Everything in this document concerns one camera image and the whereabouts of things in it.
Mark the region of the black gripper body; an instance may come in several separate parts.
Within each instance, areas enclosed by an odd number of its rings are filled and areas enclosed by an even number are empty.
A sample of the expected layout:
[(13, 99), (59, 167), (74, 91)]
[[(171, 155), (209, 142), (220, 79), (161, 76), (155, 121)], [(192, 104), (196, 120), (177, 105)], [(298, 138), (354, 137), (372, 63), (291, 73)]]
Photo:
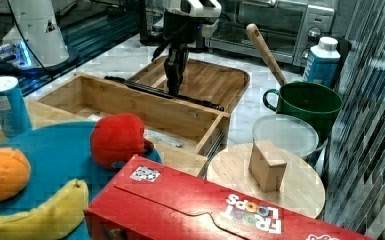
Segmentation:
[(197, 37), (199, 21), (195, 17), (165, 12), (163, 17), (163, 42), (153, 53), (155, 60), (170, 47), (174, 55), (174, 62), (185, 65), (187, 61), (187, 45), (193, 43)]

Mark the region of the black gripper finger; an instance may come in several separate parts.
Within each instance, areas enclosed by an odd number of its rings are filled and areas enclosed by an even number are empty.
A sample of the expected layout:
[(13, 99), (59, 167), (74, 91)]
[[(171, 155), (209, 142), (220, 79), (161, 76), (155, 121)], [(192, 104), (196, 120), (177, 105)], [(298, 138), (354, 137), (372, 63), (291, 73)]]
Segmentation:
[(179, 94), (186, 63), (187, 56), (185, 54), (169, 56), (165, 60), (164, 69), (170, 95), (177, 96)]

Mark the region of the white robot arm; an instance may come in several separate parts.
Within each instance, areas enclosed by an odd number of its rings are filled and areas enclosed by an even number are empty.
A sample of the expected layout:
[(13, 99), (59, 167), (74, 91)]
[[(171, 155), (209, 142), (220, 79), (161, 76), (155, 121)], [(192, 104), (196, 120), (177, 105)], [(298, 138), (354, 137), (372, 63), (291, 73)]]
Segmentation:
[[(69, 48), (55, 18), (52, 0), (6, 1), (14, 17), (14, 27), (4, 37), (0, 58), (20, 70), (56, 67), (66, 63)], [(168, 93), (179, 94), (188, 58), (188, 45), (196, 40), (198, 26), (212, 26), (221, 14), (217, 0), (163, 0), (163, 42), (154, 51), (158, 57), (165, 49), (164, 63)]]

